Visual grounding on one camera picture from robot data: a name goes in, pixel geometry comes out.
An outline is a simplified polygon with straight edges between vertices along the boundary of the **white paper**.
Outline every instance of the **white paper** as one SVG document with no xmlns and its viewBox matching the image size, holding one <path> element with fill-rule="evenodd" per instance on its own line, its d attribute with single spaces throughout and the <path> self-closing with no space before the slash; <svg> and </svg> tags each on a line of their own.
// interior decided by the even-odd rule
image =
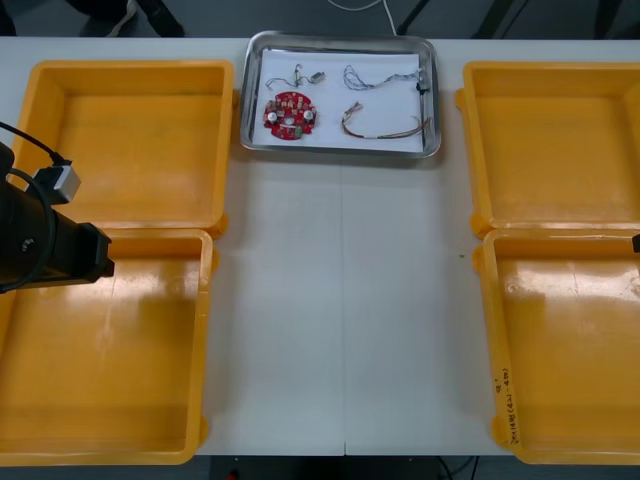
<svg viewBox="0 0 640 480">
<path fill-rule="evenodd" d="M 284 82 L 274 82 L 271 90 L 266 83 L 271 78 L 286 78 L 293 82 L 297 64 L 302 65 L 301 75 L 311 77 L 324 72 L 326 78 L 317 85 L 306 81 L 297 89 Z M 354 148 L 389 150 L 395 152 L 421 152 L 422 137 L 419 134 L 399 139 L 362 139 L 346 135 L 341 128 L 345 110 L 355 102 L 364 108 L 353 114 L 348 126 L 363 135 L 384 135 L 411 130 L 420 119 L 420 95 L 416 82 L 397 80 L 383 87 L 368 91 L 348 89 L 343 81 L 347 65 L 353 66 L 365 83 L 376 84 L 394 74 L 411 74 L 418 71 L 417 54 L 370 55 L 346 53 L 300 53 L 265 50 L 262 53 L 262 72 L 256 109 L 253 142 L 257 145 L 305 146 L 326 148 Z M 318 111 L 317 123 L 310 135 L 299 140 L 282 140 L 274 137 L 263 123 L 264 108 L 269 100 L 282 92 L 296 91 L 308 96 Z"/>
</svg>

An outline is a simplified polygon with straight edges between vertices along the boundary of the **tray rim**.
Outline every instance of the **tray rim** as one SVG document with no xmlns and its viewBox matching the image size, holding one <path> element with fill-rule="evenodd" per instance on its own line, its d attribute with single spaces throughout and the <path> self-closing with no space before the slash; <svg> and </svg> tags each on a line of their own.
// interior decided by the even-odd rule
<svg viewBox="0 0 640 480">
<path fill-rule="evenodd" d="M 397 44 L 400 45 L 412 45 L 414 47 L 413 50 L 408 50 L 404 48 L 402 50 L 397 50 L 398 53 L 403 52 L 407 53 L 411 51 L 413 53 L 421 53 L 428 52 L 430 58 L 430 66 L 431 66 L 431 93 L 429 98 L 432 99 L 433 103 L 433 125 L 434 125 L 434 135 L 433 135 L 433 145 L 429 145 L 429 148 L 426 146 L 423 148 L 421 152 L 396 152 L 392 150 L 368 150 L 368 149 L 356 149 L 356 148 L 334 148 L 334 147 L 299 147 L 299 146 L 277 146 L 277 145 L 264 145 L 254 143 L 251 138 L 251 132 L 253 130 L 253 124 L 255 119 L 256 112 L 256 104 L 257 102 L 257 92 L 256 88 L 259 89 L 258 78 L 260 75 L 260 66 L 261 66 L 261 58 L 262 51 L 265 48 L 268 48 L 269 40 L 277 38 L 284 38 L 291 40 L 292 44 L 288 46 L 287 50 L 298 50 L 298 51 L 310 51 L 308 50 L 310 47 L 297 46 L 300 42 L 327 42 L 331 44 L 335 44 L 332 47 L 321 48 L 318 47 L 313 51 L 324 50 L 327 52 L 361 52 L 361 53 L 382 53 L 383 51 L 379 49 L 367 49 L 367 48 L 359 48 L 356 49 L 354 47 L 348 48 L 348 45 L 353 44 L 362 44 L 365 45 L 367 43 L 377 43 L 377 44 Z M 393 52 L 393 49 L 385 50 L 386 52 Z M 442 134 L 441 134 L 441 123 L 440 123 L 440 99 L 439 99 L 439 88 L 438 88 L 438 71 L 437 71 L 437 54 L 433 45 L 427 40 L 420 37 L 412 37 L 412 36 L 399 36 L 399 37 L 330 37 L 330 36 L 314 36 L 314 35 L 304 35 L 304 34 L 295 34 L 295 33 L 286 33 L 282 31 L 276 30 L 267 30 L 264 32 L 260 32 L 254 35 L 250 40 L 247 46 L 247 52 L 245 54 L 245 62 L 244 62 L 244 77 L 242 82 L 242 93 L 240 95 L 240 143 L 249 150 L 254 151 L 269 151 L 269 152 L 292 152 L 292 153 L 316 153 L 316 154 L 338 154 L 338 155 L 349 155 L 349 156 L 368 156 L 368 157 L 395 157 L 398 159 L 412 159 L 418 160 L 422 158 L 427 158 L 432 155 L 435 155 L 436 152 L 440 149 L 442 143 Z M 428 104 L 428 99 L 423 100 L 423 105 L 426 107 Z"/>
</svg>

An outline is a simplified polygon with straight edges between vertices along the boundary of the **yellow bin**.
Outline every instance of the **yellow bin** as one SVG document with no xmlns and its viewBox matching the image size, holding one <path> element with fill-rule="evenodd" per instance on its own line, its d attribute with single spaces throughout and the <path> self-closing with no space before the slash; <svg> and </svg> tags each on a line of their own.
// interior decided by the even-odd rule
<svg viewBox="0 0 640 480">
<path fill-rule="evenodd" d="M 496 442 L 640 464 L 640 64 L 471 63 L 456 104 Z"/>
<path fill-rule="evenodd" d="M 640 227 L 640 64 L 469 63 L 473 231 Z"/>
<path fill-rule="evenodd" d="M 206 436 L 211 237 L 107 234 L 114 277 L 0 296 L 0 465 L 177 464 Z"/>
<path fill-rule="evenodd" d="M 101 228 L 226 228 L 233 65 L 226 60 L 44 62 L 19 128 L 73 161 L 82 186 L 58 211 Z M 49 165 L 22 138 L 16 168 Z"/>
</svg>

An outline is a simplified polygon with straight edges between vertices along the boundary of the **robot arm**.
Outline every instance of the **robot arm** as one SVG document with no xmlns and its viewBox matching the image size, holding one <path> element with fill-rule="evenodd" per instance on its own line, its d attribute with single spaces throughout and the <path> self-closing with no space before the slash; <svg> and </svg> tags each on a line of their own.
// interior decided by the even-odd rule
<svg viewBox="0 0 640 480">
<path fill-rule="evenodd" d="M 109 237 L 90 223 L 75 223 L 53 210 L 52 205 L 72 200 L 80 180 L 70 161 L 44 149 L 54 165 L 38 170 L 32 178 L 13 168 L 13 152 L 0 142 L 0 294 L 18 288 L 93 283 L 113 276 Z M 9 174 L 27 182 L 27 190 L 9 183 Z"/>
</svg>

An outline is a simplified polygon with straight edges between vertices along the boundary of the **wire harness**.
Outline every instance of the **wire harness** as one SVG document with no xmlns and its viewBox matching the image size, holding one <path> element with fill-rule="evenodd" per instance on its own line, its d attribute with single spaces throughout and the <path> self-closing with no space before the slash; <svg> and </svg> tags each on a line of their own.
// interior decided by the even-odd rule
<svg viewBox="0 0 640 480">
<path fill-rule="evenodd" d="M 383 87 L 387 83 L 395 82 L 398 80 L 412 80 L 414 82 L 418 82 L 420 80 L 420 72 L 416 71 L 405 75 L 394 73 L 380 83 L 366 83 L 360 78 L 360 75 L 358 75 L 353 66 L 347 65 L 344 69 L 344 72 L 342 73 L 342 79 L 344 80 L 344 84 L 349 90 L 362 92 L 365 90 L 374 90 L 376 88 Z"/>
<path fill-rule="evenodd" d="M 349 135 L 351 137 L 364 138 L 364 139 L 367 139 L 367 140 L 406 138 L 406 137 L 410 137 L 412 135 L 415 135 L 416 133 L 421 132 L 422 130 L 427 128 L 431 123 L 431 117 L 428 117 L 424 121 L 421 121 L 418 117 L 413 117 L 413 118 L 415 118 L 417 120 L 418 126 L 416 128 L 413 128 L 411 130 L 407 130 L 405 132 L 389 133 L 389 134 L 386 134 L 386 135 L 363 135 L 363 134 L 360 134 L 360 133 L 352 132 L 347 127 L 347 124 L 351 120 L 351 117 L 353 116 L 353 114 L 355 112 L 358 112 L 358 111 L 362 110 L 363 108 L 364 108 L 364 106 L 361 103 L 356 102 L 351 106 L 351 108 L 349 108 L 347 111 L 344 112 L 344 115 L 342 116 L 342 131 L 344 133 L 346 133 L 347 135 Z"/>
</svg>

